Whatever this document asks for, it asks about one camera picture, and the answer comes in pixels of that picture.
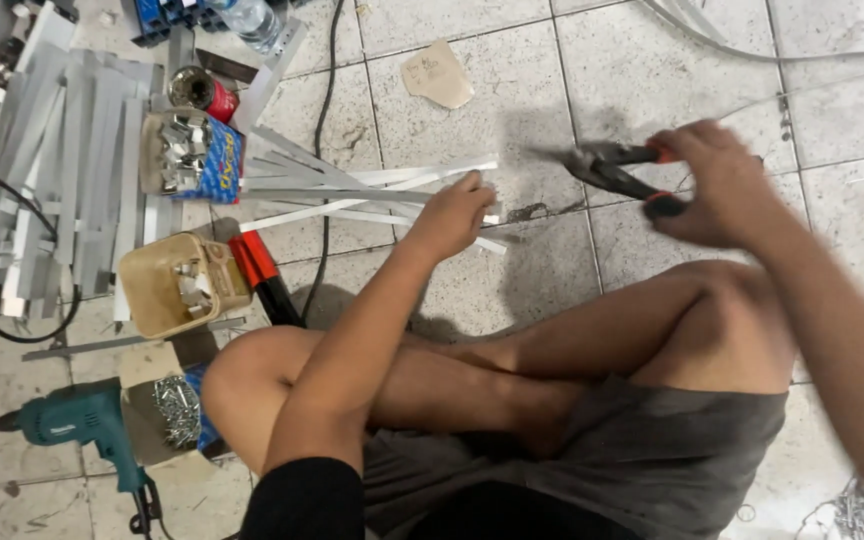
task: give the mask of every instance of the paper scrap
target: paper scrap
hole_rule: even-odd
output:
[[[443,107],[458,109],[475,95],[465,68],[455,57],[449,42],[432,43],[402,64],[405,89],[414,96],[425,96]]]

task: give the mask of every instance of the tin snips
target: tin snips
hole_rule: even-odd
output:
[[[599,190],[606,190],[645,202],[645,215],[675,217],[686,211],[689,203],[668,191],[636,178],[622,169],[635,164],[673,164],[679,161],[671,150],[654,143],[631,146],[618,142],[595,141],[579,144],[564,151],[534,149],[544,159],[561,163],[575,178]]]

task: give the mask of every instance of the water bottle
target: water bottle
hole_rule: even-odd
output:
[[[282,31],[282,21],[265,0],[205,0],[205,5],[259,54],[269,54]]]

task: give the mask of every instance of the gray shorts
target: gray shorts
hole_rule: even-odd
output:
[[[365,447],[366,524],[404,537],[457,491],[525,485],[651,540],[716,538],[732,521],[788,394],[645,387],[611,376],[576,404],[555,459],[501,461],[458,437],[380,429]]]

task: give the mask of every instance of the beige plastic basket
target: beige plastic basket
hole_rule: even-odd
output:
[[[173,268],[205,262],[212,290],[212,309],[198,319],[189,314]],[[142,338],[160,339],[214,321],[222,313],[245,308],[249,287],[235,264],[233,252],[221,242],[194,232],[180,232],[129,251],[119,261],[118,281],[125,290],[135,329]]]

